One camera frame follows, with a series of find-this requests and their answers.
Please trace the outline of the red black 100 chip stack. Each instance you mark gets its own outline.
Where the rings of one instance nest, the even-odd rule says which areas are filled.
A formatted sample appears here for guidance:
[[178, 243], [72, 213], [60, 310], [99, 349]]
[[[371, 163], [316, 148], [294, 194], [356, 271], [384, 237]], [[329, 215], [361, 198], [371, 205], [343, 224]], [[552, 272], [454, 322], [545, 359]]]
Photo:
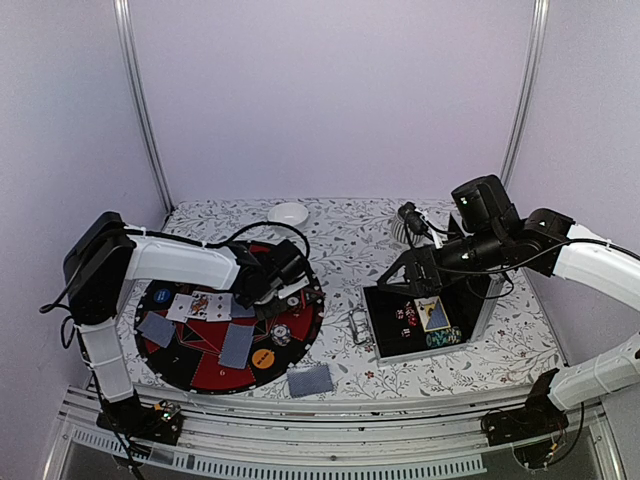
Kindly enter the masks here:
[[302, 300], [299, 297], [290, 296], [287, 298], [287, 305], [291, 308], [300, 307]]

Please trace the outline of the dealt blue playing cards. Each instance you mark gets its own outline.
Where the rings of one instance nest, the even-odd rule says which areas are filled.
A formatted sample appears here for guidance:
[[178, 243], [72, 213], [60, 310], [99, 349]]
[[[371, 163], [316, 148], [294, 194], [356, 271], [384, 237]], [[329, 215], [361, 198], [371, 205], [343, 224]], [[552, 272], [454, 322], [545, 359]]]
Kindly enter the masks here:
[[243, 370], [253, 343], [253, 325], [230, 324], [219, 356], [222, 367]]

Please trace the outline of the orange big blind button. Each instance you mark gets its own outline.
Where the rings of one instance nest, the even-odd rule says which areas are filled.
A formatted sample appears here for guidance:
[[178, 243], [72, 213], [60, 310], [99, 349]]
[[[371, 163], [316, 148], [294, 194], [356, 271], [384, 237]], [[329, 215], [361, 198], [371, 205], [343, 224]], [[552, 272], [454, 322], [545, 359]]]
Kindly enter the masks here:
[[266, 348], [256, 350], [251, 357], [252, 365], [260, 370], [271, 368], [275, 363], [275, 353]]

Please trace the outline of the ace of diamonds card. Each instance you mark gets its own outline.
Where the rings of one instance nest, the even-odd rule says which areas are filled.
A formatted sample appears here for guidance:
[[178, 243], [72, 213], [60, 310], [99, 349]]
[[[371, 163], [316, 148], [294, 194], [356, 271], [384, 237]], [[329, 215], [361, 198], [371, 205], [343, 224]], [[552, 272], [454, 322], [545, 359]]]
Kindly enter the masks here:
[[192, 300], [193, 297], [191, 295], [177, 293], [167, 311], [166, 319], [173, 322], [186, 323]]

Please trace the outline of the blue small blind button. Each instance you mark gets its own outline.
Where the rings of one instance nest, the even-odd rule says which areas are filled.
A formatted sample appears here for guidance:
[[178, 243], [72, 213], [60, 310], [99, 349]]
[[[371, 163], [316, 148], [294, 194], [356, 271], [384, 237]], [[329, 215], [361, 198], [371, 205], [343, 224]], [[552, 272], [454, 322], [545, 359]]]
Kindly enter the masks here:
[[156, 303], [165, 303], [171, 298], [171, 292], [169, 289], [163, 288], [157, 290], [153, 295], [153, 300]]

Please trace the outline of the red black triangle card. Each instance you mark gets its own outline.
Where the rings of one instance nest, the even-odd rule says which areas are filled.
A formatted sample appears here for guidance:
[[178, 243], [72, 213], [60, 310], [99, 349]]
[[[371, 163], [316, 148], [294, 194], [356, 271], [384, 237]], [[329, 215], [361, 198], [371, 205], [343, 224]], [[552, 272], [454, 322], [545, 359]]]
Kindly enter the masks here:
[[325, 300], [325, 294], [321, 290], [311, 290], [309, 292], [310, 300], [314, 305], [323, 305]]

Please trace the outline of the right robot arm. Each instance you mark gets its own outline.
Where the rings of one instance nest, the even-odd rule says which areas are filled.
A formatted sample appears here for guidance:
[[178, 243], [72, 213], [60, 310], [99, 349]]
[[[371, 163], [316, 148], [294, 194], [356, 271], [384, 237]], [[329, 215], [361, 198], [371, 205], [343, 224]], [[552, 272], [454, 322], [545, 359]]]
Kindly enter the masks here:
[[[377, 279], [380, 289], [433, 297], [473, 277], [527, 269], [584, 286], [633, 310], [639, 308], [639, 256], [572, 217], [550, 208], [521, 216], [500, 178], [488, 174], [456, 187], [451, 197], [461, 220], [426, 246], [408, 243]], [[574, 366], [541, 373], [517, 415], [517, 427], [537, 436], [556, 411], [611, 395], [639, 383], [639, 336]]]

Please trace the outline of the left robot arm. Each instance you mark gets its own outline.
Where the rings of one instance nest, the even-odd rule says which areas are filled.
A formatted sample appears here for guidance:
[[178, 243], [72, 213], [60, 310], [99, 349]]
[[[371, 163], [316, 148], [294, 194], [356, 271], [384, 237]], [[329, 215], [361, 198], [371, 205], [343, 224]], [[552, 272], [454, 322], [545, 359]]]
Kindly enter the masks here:
[[131, 380], [117, 326], [131, 290], [138, 282], [165, 281], [199, 285], [230, 293], [245, 308], [264, 304], [281, 290], [300, 289], [311, 279], [310, 243], [297, 247], [282, 240], [268, 252], [254, 254], [241, 235], [208, 243], [125, 223], [117, 212], [102, 213], [67, 253], [65, 285], [47, 314], [66, 311], [79, 334], [85, 363], [111, 403], [111, 419], [128, 434], [148, 426], [148, 412], [132, 398]]

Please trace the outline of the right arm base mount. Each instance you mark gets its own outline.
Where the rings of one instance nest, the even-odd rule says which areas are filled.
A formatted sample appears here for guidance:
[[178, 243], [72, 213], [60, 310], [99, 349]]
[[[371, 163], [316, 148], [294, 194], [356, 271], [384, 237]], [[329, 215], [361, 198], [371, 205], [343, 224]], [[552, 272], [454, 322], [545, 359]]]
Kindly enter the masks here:
[[490, 446], [559, 432], [568, 425], [567, 415], [548, 399], [528, 399], [519, 408], [491, 411], [480, 420]]

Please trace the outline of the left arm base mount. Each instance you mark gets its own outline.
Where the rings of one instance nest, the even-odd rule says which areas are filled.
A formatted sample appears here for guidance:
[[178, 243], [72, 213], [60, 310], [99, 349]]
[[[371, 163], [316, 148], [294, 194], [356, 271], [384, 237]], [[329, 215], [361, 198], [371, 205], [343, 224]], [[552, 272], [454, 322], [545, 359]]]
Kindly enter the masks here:
[[118, 402], [101, 402], [96, 425], [126, 436], [176, 446], [184, 416], [180, 407], [167, 400], [145, 406], [137, 395]]

